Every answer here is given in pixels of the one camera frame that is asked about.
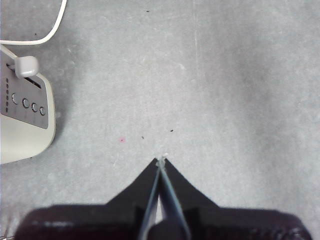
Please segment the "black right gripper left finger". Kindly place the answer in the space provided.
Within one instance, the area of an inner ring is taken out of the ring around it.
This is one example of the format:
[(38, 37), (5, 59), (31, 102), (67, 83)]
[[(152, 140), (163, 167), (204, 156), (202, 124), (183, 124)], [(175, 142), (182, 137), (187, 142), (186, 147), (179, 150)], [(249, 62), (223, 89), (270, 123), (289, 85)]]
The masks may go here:
[(157, 176), (153, 159), (123, 191), (104, 204), (58, 204), (30, 211), (16, 240), (134, 240)]

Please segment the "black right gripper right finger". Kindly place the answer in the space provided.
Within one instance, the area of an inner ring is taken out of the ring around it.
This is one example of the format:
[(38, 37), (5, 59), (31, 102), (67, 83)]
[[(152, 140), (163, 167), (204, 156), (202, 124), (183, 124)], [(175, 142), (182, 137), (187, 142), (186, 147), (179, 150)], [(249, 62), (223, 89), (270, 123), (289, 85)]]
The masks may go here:
[(193, 240), (310, 240), (294, 214), (272, 209), (217, 205), (195, 188), (168, 160), (161, 166)]

